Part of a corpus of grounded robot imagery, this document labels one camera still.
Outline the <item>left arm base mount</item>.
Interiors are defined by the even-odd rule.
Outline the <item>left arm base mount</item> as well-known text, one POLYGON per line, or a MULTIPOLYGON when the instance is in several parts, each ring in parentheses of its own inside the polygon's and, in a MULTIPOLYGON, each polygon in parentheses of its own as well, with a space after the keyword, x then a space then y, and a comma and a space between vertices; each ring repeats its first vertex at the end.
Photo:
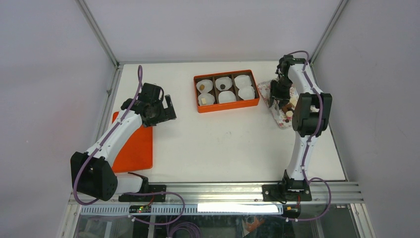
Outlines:
POLYGON ((130 195, 123 194, 119 196, 119 202, 165 202, 166 195, 163 192, 166 192, 166 185, 148 185, 146 188, 142 188, 138 193, 141 195, 130 195))

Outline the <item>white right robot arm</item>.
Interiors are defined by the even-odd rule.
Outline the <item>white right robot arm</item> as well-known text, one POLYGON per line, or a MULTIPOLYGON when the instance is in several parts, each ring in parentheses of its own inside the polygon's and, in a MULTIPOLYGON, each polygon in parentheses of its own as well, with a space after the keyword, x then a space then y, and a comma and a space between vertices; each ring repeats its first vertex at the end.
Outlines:
POLYGON ((292 53, 279 59, 277 78, 270 82, 269 106, 278 109, 291 102, 290 89, 296 88, 297 103, 293 110, 292 128, 296 133, 289 166, 280 183, 280 196, 291 201, 299 192, 309 189, 309 161, 315 144, 327 129, 332 105, 332 95, 324 93, 310 75, 309 61, 296 58, 292 53))

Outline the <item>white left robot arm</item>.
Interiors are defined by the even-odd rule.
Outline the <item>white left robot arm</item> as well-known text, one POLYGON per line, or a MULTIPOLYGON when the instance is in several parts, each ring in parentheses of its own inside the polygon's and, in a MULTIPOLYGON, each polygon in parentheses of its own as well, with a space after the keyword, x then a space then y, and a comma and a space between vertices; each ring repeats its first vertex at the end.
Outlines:
POLYGON ((169 94, 157 85, 144 83, 134 98, 120 107, 116 119, 101 138, 85 152, 75 152, 70 159, 73 195, 80 204, 78 193, 108 201, 114 195, 129 193, 136 201, 149 196, 149 188, 141 176, 129 172, 114 172, 112 166, 117 155, 132 134, 140 127, 176 119, 169 94))

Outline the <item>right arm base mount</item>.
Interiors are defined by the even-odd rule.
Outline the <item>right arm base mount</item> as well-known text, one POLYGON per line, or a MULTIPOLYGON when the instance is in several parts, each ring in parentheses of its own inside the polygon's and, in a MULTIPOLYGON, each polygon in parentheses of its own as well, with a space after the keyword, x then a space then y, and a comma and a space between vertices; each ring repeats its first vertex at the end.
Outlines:
POLYGON ((264 202, 298 202, 312 201, 312 194, 309 189, 291 191, 281 184, 263 184, 262 195, 264 202))

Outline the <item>metal tongs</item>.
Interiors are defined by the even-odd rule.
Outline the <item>metal tongs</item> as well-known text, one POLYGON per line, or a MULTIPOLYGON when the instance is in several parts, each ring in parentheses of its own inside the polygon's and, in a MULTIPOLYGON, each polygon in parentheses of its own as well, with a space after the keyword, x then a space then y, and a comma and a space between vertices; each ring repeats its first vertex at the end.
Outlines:
POLYGON ((275 109, 275 118, 276 120, 280 121, 281 120, 281 113, 280 113, 280 108, 277 102, 274 103, 274 109, 275 109))

